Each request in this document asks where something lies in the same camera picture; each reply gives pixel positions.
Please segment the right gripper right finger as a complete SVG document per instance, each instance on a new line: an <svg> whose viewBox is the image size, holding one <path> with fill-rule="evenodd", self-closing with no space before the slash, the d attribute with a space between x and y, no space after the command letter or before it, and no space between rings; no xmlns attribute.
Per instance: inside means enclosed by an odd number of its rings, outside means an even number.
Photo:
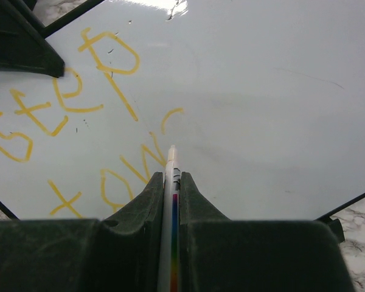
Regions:
<svg viewBox="0 0 365 292"><path fill-rule="evenodd" d="M230 220L181 176L181 291L353 291L337 236L321 221Z"/></svg>

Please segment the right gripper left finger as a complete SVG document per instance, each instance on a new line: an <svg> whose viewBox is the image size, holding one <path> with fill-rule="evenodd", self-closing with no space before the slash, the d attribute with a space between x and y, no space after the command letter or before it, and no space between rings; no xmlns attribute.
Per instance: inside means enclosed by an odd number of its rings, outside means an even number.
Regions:
<svg viewBox="0 0 365 292"><path fill-rule="evenodd" d="M104 219L0 221L0 291L156 291L163 175Z"/></svg>

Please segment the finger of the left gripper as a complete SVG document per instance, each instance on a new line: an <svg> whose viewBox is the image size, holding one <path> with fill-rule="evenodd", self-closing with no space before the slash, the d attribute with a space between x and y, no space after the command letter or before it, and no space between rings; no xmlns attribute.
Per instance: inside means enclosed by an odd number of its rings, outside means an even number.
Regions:
<svg viewBox="0 0 365 292"><path fill-rule="evenodd" d="M64 76L65 63L45 40L36 1L0 1L0 69Z"/></svg>

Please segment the black framed whiteboard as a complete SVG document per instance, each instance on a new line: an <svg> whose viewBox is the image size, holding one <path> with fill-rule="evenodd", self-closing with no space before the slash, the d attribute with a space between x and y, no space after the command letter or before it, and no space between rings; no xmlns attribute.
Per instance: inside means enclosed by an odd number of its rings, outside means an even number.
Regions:
<svg viewBox="0 0 365 292"><path fill-rule="evenodd" d="M365 197L365 1L54 1L64 76L0 71L0 205L105 218L167 163L232 219Z"/></svg>

